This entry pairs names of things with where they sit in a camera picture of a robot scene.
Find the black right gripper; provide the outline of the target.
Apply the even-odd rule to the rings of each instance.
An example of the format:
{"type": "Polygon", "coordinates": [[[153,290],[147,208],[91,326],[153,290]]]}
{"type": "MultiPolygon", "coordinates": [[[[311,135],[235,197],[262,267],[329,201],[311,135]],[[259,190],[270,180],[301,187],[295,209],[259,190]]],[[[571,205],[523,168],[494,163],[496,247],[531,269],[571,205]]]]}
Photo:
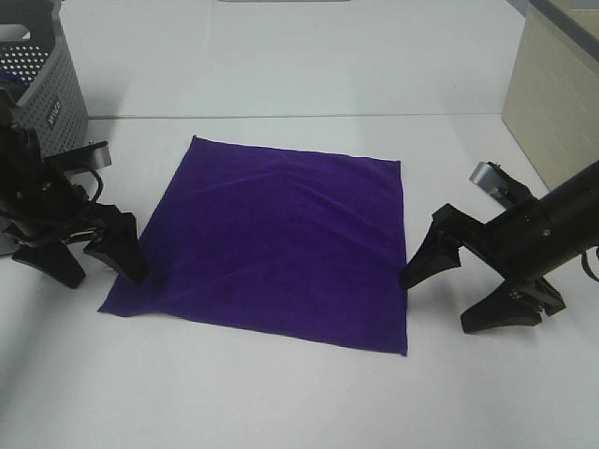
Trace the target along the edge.
{"type": "Polygon", "coordinates": [[[552,316],[566,308],[562,295],[541,277],[597,245],[598,164],[593,163],[546,195],[504,209],[485,224],[445,204],[432,215],[400,279],[410,289],[459,268],[465,247],[510,282],[527,284],[503,281],[460,316],[462,330],[537,326],[542,312],[552,316]]]}

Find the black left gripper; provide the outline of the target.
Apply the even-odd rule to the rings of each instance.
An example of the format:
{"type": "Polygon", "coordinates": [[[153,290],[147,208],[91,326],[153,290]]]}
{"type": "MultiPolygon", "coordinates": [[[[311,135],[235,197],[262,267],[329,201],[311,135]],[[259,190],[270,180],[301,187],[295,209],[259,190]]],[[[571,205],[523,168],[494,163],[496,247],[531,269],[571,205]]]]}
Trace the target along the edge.
{"type": "Polygon", "coordinates": [[[13,261],[77,288],[85,272],[64,243],[88,241],[85,254],[141,284],[149,268],[136,217],[96,204],[100,195],[95,169],[63,171],[47,164],[34,129],[1,126],[1,246],[19,248],[13,261]]]}

